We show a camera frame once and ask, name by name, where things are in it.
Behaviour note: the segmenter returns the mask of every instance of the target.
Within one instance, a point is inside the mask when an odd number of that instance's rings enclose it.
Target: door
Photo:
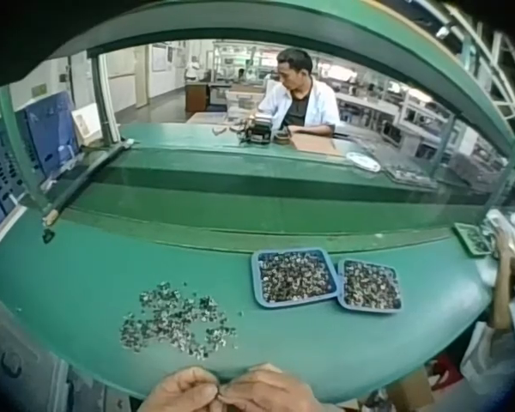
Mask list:
[[[148,46],[135,47],[136,54],[136,107],[148,104]]]

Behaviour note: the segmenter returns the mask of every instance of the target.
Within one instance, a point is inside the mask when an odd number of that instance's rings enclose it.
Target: white plate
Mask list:
[[[379,163],[370,156],[366,156],[362,153],[349,152],[345,155],[345,158],[353,163],[355,166],[369,172],[377,173],[381,169]]]

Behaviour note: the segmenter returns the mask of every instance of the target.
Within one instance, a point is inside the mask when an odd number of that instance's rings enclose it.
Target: finger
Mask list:
[[[227,412],[227,405],[214,399],[212,403],[208,406],[209,412]]]
[[[193,412],[208,406],[217,396],[217,386],[213,384],[198,385],[181,393],[173,402],[172,410]]]
[[[201,367],[188,367],[178,371],[166,378],[163,383],[167,391],[187,391],[198,384],[218,385],[217,378]]]
[[[287,392],[262,382],[229,385],[222,388],[219,396],[221,400],[225,399],[225,403],[232,404],[235,400],[251,401],[265,410],[277,410],[280,405],[289,404]]]
[[[258,369],[236,378],[232,383],[264,383],[285,389],[293,385],[300,385],[300,381],[286,373],[272,372],[271,370]]]
[[[262,365],[257,365],[256,367],[251,367],[248,369],[249,371],[258,371],[258,370],[264,370],[264,371],[271,371],[276,373],[282,373],[282,370],[276,367],[275,365],[271,363],[264,363]]]
[[[233,399],[233,398],[225,398],[221,395],[218,395],[218,399],[220,399],[226,405],[234,406],[237,410],[241,412],[266,412],[267,409],[264,409],[258,405],[256,405],[253,401],[248,399]]]

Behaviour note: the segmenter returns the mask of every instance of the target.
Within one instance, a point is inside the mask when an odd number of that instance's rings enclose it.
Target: pile of small parts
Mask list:
[[[400,309],[398,280],[391,268],[376,264],[346,262],[344,299],[351,306],[372,309]]]
[[[268,302],[303,300],[333,291],[328,267],[318,252],[264,253],[258,262]]]
[[[209,296],[198,299],[197,294],[193,294],[191,298],[184,298],[169,283],[162,282],[156,289],[142,292],[139,302],[142,317],[128,313],[120,328],[121,343],[135,352],[158,340],[169,342],[181,352],[201,360],[226,346],[229,337],[236,336],[236,330],[227,326],[225,313],[219,311]],[[196,322],[216,324],[206,329],[204,343],[199,342],[190,329]]]

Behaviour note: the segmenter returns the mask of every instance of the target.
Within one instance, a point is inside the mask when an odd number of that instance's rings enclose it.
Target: white lab coat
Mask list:
[[[257,110],[272,116],[272,128],[273,130],[279,130],[291,105],[292,95],[281,83],[278,83],[265,95]],[[309,103],[307,104],[305,126],[320,126],[322,124],[336,126],[339,123],[340,113],[337,109],[334,90],[326,83],[313,79]]]

